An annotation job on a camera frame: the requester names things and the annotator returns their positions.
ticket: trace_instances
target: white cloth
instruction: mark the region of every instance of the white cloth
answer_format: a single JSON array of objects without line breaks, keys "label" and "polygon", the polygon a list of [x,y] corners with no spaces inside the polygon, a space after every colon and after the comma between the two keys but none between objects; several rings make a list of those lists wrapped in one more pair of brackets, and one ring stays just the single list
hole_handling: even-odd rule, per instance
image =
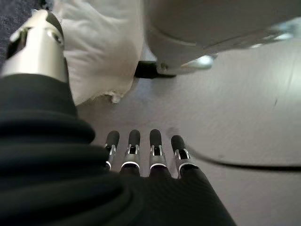
[{"label": "white cloth", "polygon": [[76,105],[99,95],[118,102],[131,88],[143,47],[141,0],[55,0]]}]

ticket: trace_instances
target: robotic finger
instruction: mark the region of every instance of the robotic finger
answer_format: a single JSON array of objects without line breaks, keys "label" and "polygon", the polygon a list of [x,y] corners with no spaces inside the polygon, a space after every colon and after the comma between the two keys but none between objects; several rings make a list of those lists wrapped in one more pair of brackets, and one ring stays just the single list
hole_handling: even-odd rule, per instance
[{"label": "robotic finger", "polygon": [[119,142],[119,133],[117,131],[111,131],[108,136],[107,140],[105,142],[105,149],[109,152],[109,159],[107,160],[106,168],[107,170],[111,170],[113,159],[115,157],[116,148],[118,146]]},{"label": "robotic finger", "polygon": [[162,148],[161,133],[157,129],[150,132],[150,177],[171,177]]},{"label": "robotic finger", "polygon": [[128,137],[128,147],[121,166],[121,174],[131,174],[140,176],[140,132],[132,130]]}]

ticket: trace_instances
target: silver metal joint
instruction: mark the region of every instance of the silver metal joint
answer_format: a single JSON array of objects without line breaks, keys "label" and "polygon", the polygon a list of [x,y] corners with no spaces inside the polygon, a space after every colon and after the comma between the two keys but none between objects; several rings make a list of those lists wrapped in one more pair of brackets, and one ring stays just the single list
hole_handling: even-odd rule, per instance
[{"label": "silver metal joint", "polygon": [[154,166],[165,166],[167,168],[165,155],[161,145],[156,147],[156,149],[154,145],[150,148],[150,171]]},{"label": "silver metal joint", "polygon": [[47,21],[49,15],[46,10],[35,12],[11,35],[2,77],[38,74],[68,81],[63,34],[55,24]]},{"label": "silver metal joint", "polygon": [[132,147],[131,144],[128,145],[121,168],[127,164],[136,165],[140,171],[139,145],[136,145],[135,147]]},{"label": "silver metal joint", "polygon": [[178,171],[178,178],[181,178],[181,168],[185,165],[193,165],[193,166],[196,166],[191,158],[190,158],[190,155],[187,151],[187,149],[177,149],[175,152],[174,152],[174,161],[175,161],[175,166],[177,168],[177,171]]}]

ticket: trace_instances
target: black rubber foot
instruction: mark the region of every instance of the black rubber foot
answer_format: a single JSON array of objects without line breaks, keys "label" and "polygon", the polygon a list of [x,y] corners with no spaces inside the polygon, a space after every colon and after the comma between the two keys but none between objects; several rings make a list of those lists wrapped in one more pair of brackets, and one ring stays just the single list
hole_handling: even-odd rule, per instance
[{"label": "black rubber foot", "polygon": [[156,61],[139,61],[135,77],[143,79],[155,79],[155,78],[174,78],[176,75],[159,74],[157,72]]}]

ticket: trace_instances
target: black fingertip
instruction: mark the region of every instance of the black fingertip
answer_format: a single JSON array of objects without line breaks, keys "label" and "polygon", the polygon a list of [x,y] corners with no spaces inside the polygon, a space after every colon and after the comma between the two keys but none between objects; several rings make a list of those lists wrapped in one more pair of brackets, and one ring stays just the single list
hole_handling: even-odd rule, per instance
[{"label": "black fingertip", "polygon": [[177,149],[181,150],[185,148],[184,140],[181,136],[175,135],[171,138],[171,146],[173,147],[173,151],[175,152]]},{"label": "black fingertip", "polygon": [[132,146],[140,145],[140,132],[138,130],[134,129],[130,132],[128,144]]},{"label": "black fingertip", "polygon": [[117,147],[118,145],[118,142],[119,142],[119,133],[115,130],[111,131],[108,136],[107,136],[107,139],[106,139],[106,144],[108,144],[108,146],[112,146],[112,145],[115,145],[115,147]]},{"label": "black fingertip", "polygon": [[159,145],[162,145],[162,138],[161,133],[158,129],[153,129],[150,132],[150,146],[158,147]]}]

